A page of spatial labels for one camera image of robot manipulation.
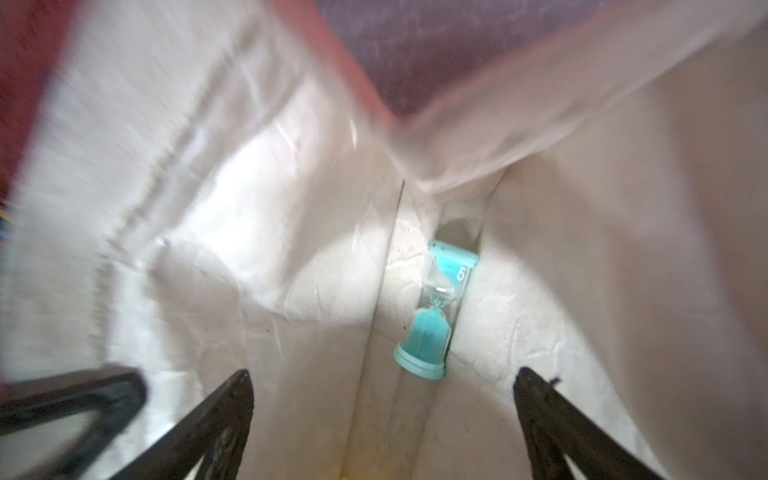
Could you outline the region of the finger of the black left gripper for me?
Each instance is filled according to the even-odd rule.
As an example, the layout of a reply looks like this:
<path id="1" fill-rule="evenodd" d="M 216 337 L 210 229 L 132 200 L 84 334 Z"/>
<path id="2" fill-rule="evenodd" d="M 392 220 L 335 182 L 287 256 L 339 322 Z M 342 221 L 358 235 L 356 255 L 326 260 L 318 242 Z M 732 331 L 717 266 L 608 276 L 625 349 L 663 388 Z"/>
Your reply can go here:
<path id="1" fill-rule="evenodd" d="M 89 414 L 83 431 L 22 479 L 79 479 L 140 413 L 148 388 L 136 368 L 108 365 L 16 382 L 1 401 L 1 436 Z"/>

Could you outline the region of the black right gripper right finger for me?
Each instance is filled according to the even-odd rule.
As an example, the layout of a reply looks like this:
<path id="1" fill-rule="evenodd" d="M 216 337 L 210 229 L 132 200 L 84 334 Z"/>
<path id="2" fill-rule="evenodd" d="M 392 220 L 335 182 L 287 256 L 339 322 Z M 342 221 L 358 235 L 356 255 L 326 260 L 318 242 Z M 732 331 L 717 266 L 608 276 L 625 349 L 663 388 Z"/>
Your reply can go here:
<path id="1" fill-rule="evenodd" d="M 658 479 L 534 370 L 523 367 L 513 396 L 534 479 Z"/>

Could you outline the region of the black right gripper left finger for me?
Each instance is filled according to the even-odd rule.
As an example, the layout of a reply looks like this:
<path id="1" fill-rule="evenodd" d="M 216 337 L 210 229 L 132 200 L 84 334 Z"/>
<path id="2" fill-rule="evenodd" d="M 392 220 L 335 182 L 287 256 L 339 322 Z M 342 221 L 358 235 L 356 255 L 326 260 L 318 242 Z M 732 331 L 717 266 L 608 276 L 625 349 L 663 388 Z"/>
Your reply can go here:
<path id="1" fill-rule="evenodd" d="M 232 374 L 115 479 L 234 479 L 254 410 L 250 374 Z"/>

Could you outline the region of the teal hourglass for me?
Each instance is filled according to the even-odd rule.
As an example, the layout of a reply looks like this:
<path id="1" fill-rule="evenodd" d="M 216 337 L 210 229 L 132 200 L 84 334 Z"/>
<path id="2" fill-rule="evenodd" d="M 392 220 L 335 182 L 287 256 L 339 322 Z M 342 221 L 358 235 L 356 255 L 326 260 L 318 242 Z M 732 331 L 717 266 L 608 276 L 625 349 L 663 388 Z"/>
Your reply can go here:
<path id="1" fill-rule="evenodd" d="M 393 352 L 401 368 L 426 380 L 444 377 L 453 328 L 477 263 L 478 255 L 469 250 L 439 240 L 428 244 L 417 308 Z"/>

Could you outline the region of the cream canvas bag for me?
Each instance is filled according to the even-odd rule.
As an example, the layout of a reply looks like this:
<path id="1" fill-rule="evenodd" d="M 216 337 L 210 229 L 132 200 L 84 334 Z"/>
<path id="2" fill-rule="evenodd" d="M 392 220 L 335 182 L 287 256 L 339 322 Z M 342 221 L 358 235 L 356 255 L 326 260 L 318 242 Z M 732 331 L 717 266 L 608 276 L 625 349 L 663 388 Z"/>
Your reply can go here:
<path id="1" fill-rule="evenodd" d="M 243 479 L 527 479 L 528 367 L 667 479 L 767 475 L 763 1 L 5 1 L 1 377 L 232 372 Z M 393 357 L 478 255 L 442 379 Z"/>

